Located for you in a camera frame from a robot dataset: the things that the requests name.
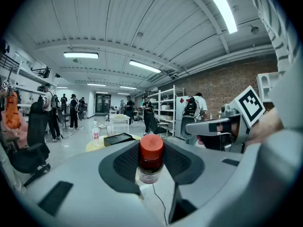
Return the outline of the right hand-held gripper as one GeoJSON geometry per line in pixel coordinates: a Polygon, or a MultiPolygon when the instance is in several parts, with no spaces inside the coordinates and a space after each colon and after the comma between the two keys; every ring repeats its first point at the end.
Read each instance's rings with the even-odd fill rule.
{"type": "Polygon", "coordinates": [[[252,126],[265,108],[252,86],[248,86],[230,103],[221,108],[221,118],[185,124],[185,136],[197,135],[199,145],[207,149],[243,153],[252,126]],[[235,127],[237,134],[232,133],[235,127]]]}

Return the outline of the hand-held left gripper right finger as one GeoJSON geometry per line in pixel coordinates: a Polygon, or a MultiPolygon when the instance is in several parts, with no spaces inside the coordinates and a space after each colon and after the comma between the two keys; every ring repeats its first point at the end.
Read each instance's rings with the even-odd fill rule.
{"type": "Polygon", "coordinates": [[[168,222],[177,227],[270,226],[303,167],[303,134],[283,130],[243,154],[164,142],[174,181],[168,222]]]}

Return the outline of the black tray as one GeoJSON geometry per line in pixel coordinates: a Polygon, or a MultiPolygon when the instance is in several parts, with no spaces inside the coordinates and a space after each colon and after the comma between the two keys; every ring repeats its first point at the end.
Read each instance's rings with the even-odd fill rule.
{"type": "Polygon", "coordinates": [[[123,142],[132,141],[132,140],[135,140],[135,138],[133,138],[132,135],[127,134],[127,133],[120,133],[117,135],[104,137],[104,139],[103,139],[105,147],[123,143],[123,142]]]}

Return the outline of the red-capped small jar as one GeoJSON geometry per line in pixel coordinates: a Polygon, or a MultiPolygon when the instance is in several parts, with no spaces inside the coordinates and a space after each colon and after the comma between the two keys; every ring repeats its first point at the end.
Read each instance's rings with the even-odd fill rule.
{"type": "Polygon", "coordinates": [[[139,179],[144,184],[157,182],[163,168],[164,142],[161,137],[148,134],[141,138],[139,147],[139,179]]]}

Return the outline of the person's right forearm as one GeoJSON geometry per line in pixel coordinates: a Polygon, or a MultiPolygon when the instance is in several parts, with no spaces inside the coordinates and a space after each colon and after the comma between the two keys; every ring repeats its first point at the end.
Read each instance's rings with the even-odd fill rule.
{"type": "Polygon", "coordinates": [[[262,115],[259,120],[252,126],[250,135],[245,142],[245,146],[263,143],[267,137],[282,130],[283,124],[274,107],[266,114],[262,115]]]}

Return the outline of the clear water bottle red label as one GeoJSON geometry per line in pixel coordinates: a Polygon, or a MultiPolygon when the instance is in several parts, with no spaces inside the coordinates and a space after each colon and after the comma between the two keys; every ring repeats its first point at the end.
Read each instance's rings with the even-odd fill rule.
{"type": "Polygon", "coordinates": [[[92,133],[92,144],[94,147],[98,148],[100,146],[100,142],[99,142],[99,127],[97,121],[93,121],[91,133],[92,133]]]}

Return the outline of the pale metal cabinet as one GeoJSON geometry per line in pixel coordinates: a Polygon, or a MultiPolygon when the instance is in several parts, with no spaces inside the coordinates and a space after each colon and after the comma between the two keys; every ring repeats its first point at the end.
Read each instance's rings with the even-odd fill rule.
{"type": "Polygon", "coordinates": [[[175,136],[183,140],[188,139],[189,136],[185,132],[186,124],[190,122],[190,118],[185,115],[187,99],[189,99],[189,96],[180,96],[176,98],[175,136]]]}

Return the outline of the white metal shelving unit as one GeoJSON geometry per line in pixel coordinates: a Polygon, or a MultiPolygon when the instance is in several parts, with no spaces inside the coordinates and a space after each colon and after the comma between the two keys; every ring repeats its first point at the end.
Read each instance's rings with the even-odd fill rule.
{"type": "Polygon", "coordinates": [[[184,96],[184,89],[173,85],[169,89],[158,90],[148,95],[154,108],[154,115],[158,122],[166,125],[170,134],[175,136],[177,98],[184,96]]]}

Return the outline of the white rectangular table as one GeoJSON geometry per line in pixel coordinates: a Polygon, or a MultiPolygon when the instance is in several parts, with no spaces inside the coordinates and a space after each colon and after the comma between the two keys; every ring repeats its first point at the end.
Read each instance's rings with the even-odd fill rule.
{"type": "Polygon", "coordinates": [[[109,121],[110,125],[113,125],[114,127],[124,127],[126,128],[126,133],[129,134],[129,120],[130,117],[124,114],[110,114],[109,115],[109,121]]]}

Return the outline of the white arched display shelf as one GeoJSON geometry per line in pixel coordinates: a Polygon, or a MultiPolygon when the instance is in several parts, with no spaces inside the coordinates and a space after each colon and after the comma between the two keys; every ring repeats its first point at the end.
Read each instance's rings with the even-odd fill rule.
{"type": "Polygon", "coordinates": [[[262,73],[257,77],[259,98],[263,103],[271,103],[272,100],[269,97],[269,92],[273,89],[279,79],[278,72],[262,73]]]}

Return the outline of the pink jacket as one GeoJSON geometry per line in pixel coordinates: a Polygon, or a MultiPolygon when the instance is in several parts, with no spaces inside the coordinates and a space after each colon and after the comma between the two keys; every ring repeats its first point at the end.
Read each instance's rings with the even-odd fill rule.
{"type": "Polygon", "coordinates": [[[8,126],[6,126],[6,120],[5,120],[5,111],[1,112],[2,120],[0,122],[1,129],[5,133],[7,138],[12,137],[19,137],[17,140],[18,148],[21,149],[25,146],[27,146],[27,130],[28,130],[28,123],[26,122],[25,118],[22,116],[22,113],[19,114],[19,120],[20,120],[20,127],[17,129],[11,129],[8,126]]]}

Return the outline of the dark double door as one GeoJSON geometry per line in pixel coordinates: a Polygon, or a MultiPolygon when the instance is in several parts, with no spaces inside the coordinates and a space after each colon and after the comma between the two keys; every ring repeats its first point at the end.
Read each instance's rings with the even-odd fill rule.
{"type": "Polygon", "coordinates": [[[111,107],[111,95],[96,93],[95,113],[108,114],[111,107]]]}

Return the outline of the orange garment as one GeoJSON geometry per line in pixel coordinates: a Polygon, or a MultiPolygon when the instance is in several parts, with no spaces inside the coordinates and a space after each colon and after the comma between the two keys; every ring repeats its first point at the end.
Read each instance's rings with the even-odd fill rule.
{"type": "Polygon", "coordinates": [[[18,96],[15,91],[7,97],[5,123],[10,129],[18,129],[21,125],[18,110],[18,96]]]}

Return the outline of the striped white shirt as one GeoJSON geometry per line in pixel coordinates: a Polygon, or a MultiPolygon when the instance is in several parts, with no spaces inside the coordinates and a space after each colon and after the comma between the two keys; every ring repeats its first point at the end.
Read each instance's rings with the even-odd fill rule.
{"type": "Polygon", "coordinates": [[[279,73],[303,62],[303,43],[277,0],[252,0],[274,47],[279,73]]]}

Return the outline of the black metal-frame chair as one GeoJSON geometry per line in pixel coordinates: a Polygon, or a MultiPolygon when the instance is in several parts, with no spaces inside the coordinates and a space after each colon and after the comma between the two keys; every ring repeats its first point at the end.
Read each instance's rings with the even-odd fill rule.
{"type": "Polygon", "coordinates": [[[148,112],[148,116],[150,119],[150,130],[153,132],[153,134],[159,135],[165,133],[165,136],[167,138],[169,124],[157,121],[153,113],[148,112]]]}

